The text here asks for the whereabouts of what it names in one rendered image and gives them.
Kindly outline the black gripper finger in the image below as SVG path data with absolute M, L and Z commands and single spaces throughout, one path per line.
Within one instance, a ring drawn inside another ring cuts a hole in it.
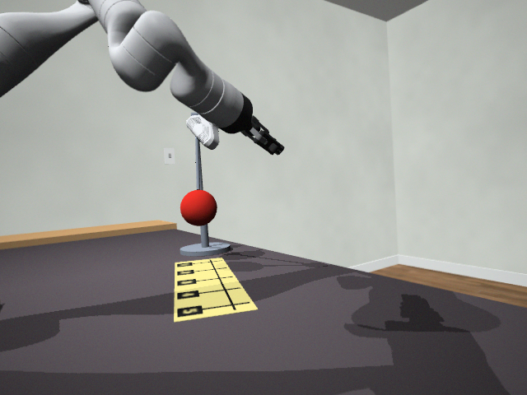
M 275 138 L 273 138 L 271 135 L 269 135 L 269 130 L 266 129 L 265 126 L 263 126 L 259 120 L 252 115 L 251 118 L 256 124 L 258 124 L 264 131 L 258 132 L 256 129 L 251 128 L 250 131 L 254 134 L 255 137 L 250 136 L 247 132 L 241 131 L 242 134 L 244 134 L 246 137 L 249 137 L 252 141 L 254 141 L 255 144 L 261 146 L 264 150 L 269 152 L 269 154 L 276 154 L 280 155 L 281 152 L 284 150 L 284 146 L 276 141 Z

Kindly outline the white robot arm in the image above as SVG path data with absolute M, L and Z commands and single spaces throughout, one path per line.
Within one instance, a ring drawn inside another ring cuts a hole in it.
M 243 95 L 199 59 L 167 15 L 148 12 L 138 0 L 77 0 L 60 12 L 0 14 L 0 98 L 97 21 L 108 35 L 114 70 L 134 90 L 154 91 L 177 64 L 170 91 L 199 114 L 186 125 L 214 150 L 218 129 L 240 116 Z

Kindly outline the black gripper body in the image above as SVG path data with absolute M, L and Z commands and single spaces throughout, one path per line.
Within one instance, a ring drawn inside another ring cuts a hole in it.
M 243 98 L 244 98 L 244 105 L 243 105 L 243 109 L 238 119 L 230 126 L 227 126 L 225 128 L 220 128 L 220 129 L 230 134 L 245 131 L 250 136 L 253 136 L 254 134 L 250 131 L 250 129 L 254 128 L 259 132 L 261 127 L 251 119 L 252 114 L 253 114 L 253 105 L 251 101 L 245 95 L 243 95 Z

